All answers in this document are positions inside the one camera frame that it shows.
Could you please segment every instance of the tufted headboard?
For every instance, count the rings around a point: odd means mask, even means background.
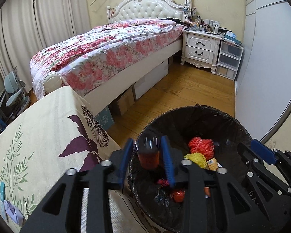
[[[173,0],[124,0],[115,7],[109,23],[138,18],[178,18],[185,20],[183,5]]]

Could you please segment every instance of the wooden floor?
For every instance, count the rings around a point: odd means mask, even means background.
[[[209,105],[235,115],[234,81],[213,75],[210,69],[197,69],[175,62],[169,74],[137,100],[123,116],[113,116],[115,125],[107,130],[123,148],[129,137],[137,139],[148,123],[175,108]]]
[[[33,90],[31,89],[30,92],[28,93],[29,97],[30,97],[30,105],[29,107],[36,103],[38,101],[38,99],[36,98],[35,94],[33,93]]]

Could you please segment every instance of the beige curtain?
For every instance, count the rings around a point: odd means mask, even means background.
[[[45,47],[74,36],[69,0],[35,0],[36,21]]]
[[[5,47],[5,40],[2,29],[2,10],[0,10],[0,74],[2,78],[5,78],[8,73],[12,71],[12,69],[13,66]]]
[[[69,0],[74,35],[80,35],[91,30],[86,0]]]
[[[30,60],[43,49],[35,22],[32,0],[7,0],[1,9],[0,35],[4,36],[5,49],[10,59],[1,61],[3,77],[16,67],[17,75],[25,82],[25,90],[32,89]],[[5,52],[0,45],[0,52]]]

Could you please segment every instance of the light blue chair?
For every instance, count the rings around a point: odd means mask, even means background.
[[[14,70],[4,78],[4,88],[11,95],[6,102],[6,106],[12,107],[16,104],[13,110],[14,116],[19,116],[29,106],[30,97],[25,96],[25,85],[22,80],[19,80]]]

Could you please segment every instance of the black trash bag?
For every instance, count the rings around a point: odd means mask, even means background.
[[[180,149],[183,155],[190,153],[188,143],[193,137],[212,139],[216,160],[240,184],[248,172],[237,153],[237,145],[240,142],[249,145],[252,138],[238,120],[218,109],[196,105],[168,111],[143,130],[137,143],[145,136],[157,136],[159,141],[163,135],[167,135],[171,147]],[[169,231],[179,233],[183,222],[183,204],[170,198],[168,188],[161,188],[160,184],[156,184],[159,179],[166,179],[164,169],[160,166],[155,171],[143,169],[134,151],[128,174],[134,198],[152,221]]]

